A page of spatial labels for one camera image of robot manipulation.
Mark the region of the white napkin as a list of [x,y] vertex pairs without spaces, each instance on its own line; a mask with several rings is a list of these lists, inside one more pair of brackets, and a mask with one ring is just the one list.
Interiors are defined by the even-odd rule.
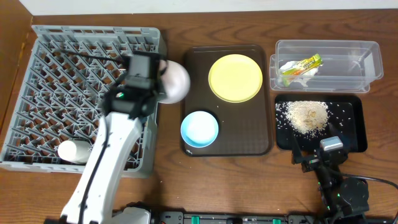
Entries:
[[[292,68],[298,61],[289,61],[285,63],[279,69],[280,72],[284,72],[288,68]],[[307,82],[311,80],[315,74],[318,73],[319,68],[312,68],[309,71],[303,73],[301,76],[296,78],[280,78],[283,81],[284,86],[288,87],[291,83],[300,83],[303,87],[308,87]]]

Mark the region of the white bowl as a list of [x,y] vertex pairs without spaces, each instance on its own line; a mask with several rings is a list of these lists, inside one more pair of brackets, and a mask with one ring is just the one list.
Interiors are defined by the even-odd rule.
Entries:
[[159,103],[174,104],[182,101],[190,89],[190,76],[179,63],[171,60],[161,60],[159,71],[165,71],[161,76],[165,94],[158,98]]

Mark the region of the white paper cup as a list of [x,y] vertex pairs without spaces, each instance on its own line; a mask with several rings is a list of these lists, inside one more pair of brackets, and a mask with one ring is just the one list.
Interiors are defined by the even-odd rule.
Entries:
[[86,164],[90,157],[91,144],[82,140],[67,140],[58,146],[58,155],[64,161]]

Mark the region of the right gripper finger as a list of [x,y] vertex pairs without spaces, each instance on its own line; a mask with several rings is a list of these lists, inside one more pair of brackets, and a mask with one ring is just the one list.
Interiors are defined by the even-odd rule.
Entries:
[[292,145],[292,164],[300,164],[302,162],[302,153],[294,133],[291,133],[290,142]]
[[328,127],[329,127],[329,132],[333,137],[338,137],[344,146],[350,146],[349,138],[344,136],[344,134],[341,132],[340,129],[338,129],[336,126],[334,126],[331,123],[328,124]]

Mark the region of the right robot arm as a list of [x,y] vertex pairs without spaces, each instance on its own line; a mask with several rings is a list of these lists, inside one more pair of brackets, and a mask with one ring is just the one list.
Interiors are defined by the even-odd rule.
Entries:
[[318,189],[327,211],[318,219],[320,223],[367,223],[364,213],[369,210],[368,183],[363,177],[343,174],[339,165],[348,159],[351,142],[332,124],[331,134],[322,139],[319,147],[304,156],[294,134],[289,141],[292,145],[292,163],[300,164],[302,171],[314,172]]

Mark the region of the yellow plate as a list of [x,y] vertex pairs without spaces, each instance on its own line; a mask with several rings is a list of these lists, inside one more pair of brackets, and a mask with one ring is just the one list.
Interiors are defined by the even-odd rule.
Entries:
[[210,68],[208,84],[212,92],[229,103],[242,103],[261,89],[263,74],[250,57],[230,54],[219,58]]

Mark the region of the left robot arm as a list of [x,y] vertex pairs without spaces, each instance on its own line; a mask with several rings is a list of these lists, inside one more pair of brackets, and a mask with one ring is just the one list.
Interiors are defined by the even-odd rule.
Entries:
[[143,120],[165,96],[162,75],[168,62],[158,53],[135,51],[118,61],[126,71],[101,102],[98,133],[81,179],[56,223],[106,223],[116,191]]

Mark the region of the light blue bowl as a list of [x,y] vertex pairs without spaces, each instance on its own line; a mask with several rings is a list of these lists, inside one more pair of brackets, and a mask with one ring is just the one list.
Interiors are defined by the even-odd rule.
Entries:
[[206,111],[194,111],[188,114],[180,126],[183,141],[195,148],[211,145],[216,140],[218,133],[218,121]]

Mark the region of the green snack wrapper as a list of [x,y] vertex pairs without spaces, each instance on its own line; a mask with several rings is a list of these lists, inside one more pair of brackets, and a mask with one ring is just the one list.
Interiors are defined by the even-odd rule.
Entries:
[[284,72],[280,72],[282,78],[296,78],[312,68],[321,67],[323,60],[319,54],[315,54],[310,58],[298,61],[292,68],[288,68]]

